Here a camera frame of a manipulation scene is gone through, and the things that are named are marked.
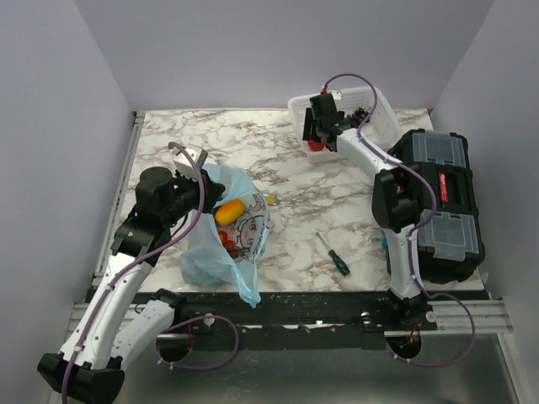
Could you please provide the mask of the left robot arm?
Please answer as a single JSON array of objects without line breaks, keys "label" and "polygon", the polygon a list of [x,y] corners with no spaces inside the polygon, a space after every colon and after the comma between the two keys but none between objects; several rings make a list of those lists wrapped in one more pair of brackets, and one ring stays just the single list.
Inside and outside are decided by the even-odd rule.
[{"label": "left robot arm", "polygon": [[165,167],[141,173],[136,203],[115,232],[108,267],[87,310],[58,353],[46,353],[38,363],[53,391],[83,403],[111,403],[145,347],[164,329],[185,326],[185,299],[166,290],[128,325],[123,321],[163,250],[176,243],[172,227],[191,211],[211,212],[225,190],[206,170],[195,178]]}]

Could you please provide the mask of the red fake fruit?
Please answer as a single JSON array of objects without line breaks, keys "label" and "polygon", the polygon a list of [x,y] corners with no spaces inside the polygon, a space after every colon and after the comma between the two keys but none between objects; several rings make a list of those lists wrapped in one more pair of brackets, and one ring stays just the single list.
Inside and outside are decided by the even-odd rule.
[{"label": "red fake fruit", "polygon": [[325,144],[323,144],[321,142],[318,142],[318,141],[315,141],[313,139],[309,140],[307,142],[307,145],[308,145],[309,149],[312,152],[320,152],[320,151],[323,151],[326,148]]}]

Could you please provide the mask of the blue plastic bag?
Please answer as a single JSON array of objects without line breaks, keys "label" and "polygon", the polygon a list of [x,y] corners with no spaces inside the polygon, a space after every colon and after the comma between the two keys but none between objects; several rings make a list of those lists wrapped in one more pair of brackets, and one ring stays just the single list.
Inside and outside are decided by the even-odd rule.
[{"label": "blue plastic bag", "polygon": [[[215,210],[202,215],[189,233],[187,250],[180,256],[183,281],[208,290],[233,284],[240,298],[255,307],[261,301],[258,261],[270,233],[270,208],[244,171],[216,164],[205,165],[205,170],[226,191]],[[233,199],[240,199],[246,210],[230,225],[217,225],[216,210]]]}]

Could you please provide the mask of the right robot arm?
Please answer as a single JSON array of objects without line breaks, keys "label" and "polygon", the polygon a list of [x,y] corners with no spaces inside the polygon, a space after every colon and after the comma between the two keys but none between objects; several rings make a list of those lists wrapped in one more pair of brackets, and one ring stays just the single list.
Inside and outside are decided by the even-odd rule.
[{"label": "right robot arm", "polygon": [[309,99],[304,134],[331,152],[347,157],[373,183],[371,212],[384,230],[391,270],[387,309],[389,323],[399,329],[409,328],[418,320],[418,310],[425,304],[419,271],[417,231],[421,216],[420,202],[398,190],[399,179],[410,179],[407,167],[367,140],[360,131],[364,120],[347,117],[337,110],[334,96],[321,93]]}]

